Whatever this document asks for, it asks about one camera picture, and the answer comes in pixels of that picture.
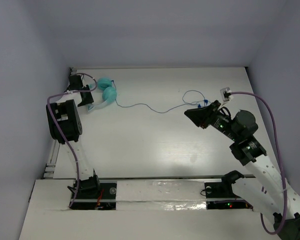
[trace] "earphones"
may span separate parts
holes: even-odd
[[[113,80],[102,77],[97,81],[97,88],[102,90],[102,99],[104,102],[100,104],[88,104],[87,110],[88,113],[95,109],[103,109],[104,107],[112,104],[117,98],[117,90],[112,86]],[[89,85],[89,88],[92,89],[94,86],[92,84]]]

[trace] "gray wall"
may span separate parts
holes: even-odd
[[[242,67],[286,0],[34,2],[74,67]]]
[[[253,90],[273,110],[287,177],[300,194],[300,0],[287,2],[248,73]],[[272,137],[269,115],[260,108]]]
[[[46,98],[67,84],[50,39],[23,2],[0,0],[0,240],[19,238],[49,153]]]

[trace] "cable connector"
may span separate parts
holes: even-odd
[[[232,96],[232,91],[230,90],[230,87],[222,88],[220,90],[221,97],[224,103],[230,102],[234,97]]]

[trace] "blue wire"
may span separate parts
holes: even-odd
[[[117,89],[116,84],[115,84],[115,81],[112,80],[112,82],[113,82],[114,88]],[[201,94],[202,97],[203,97],[203,100],[201,100],[201,101],[193,101],[193,102],[186,102],[184,98],[185,98],[186,94],[189,93],[189,92],[197,92],[197,93]],[[150,107],[148,104],[146,104],[146,103],[136,103],[136,104],[133,104],[133,105],[130,105],[130,106],[122,106],[122,105],[120,105],[120,104],[117,102],[117,99],[115,99],[116,104],[117,104],[119,107],[121,107],[121,108],[132,108],[132,107],[134,107],[134,106],[144,105],[144,106],[147,106],[150,110],[152,110],[152,111],[154,111],[154,112],[156,112],[156,113],[158,113],[158,114],[165,114],[165,113],[167,113],[167,112],[169,112],[169,111],[171,111],[171,110],[173,110],[173,109],[179,108],[179,107],[184,106],[184,105],[201,106],[201,105],[200,105],[200,102],[203,102],[203,103],[204,103],[204,106],[207,106],[208,103],[210,103],[210,101],[208,101],[208,100],[205,98],[205,96],[204,96],[200,91],[197,91],[197,90],[188,90],[188,91],[186,91],[186,92],[183,94],[183,96],[182,96],[182,101],[184,102],[184,104],[181,104],[181,105],[175,106],[175,107],[173,107],[173,108],[170,108],[170,109],[168,109],[167,111],[156,111],[156,110],[154,110],[153,108],[151,108],[151,107]]]

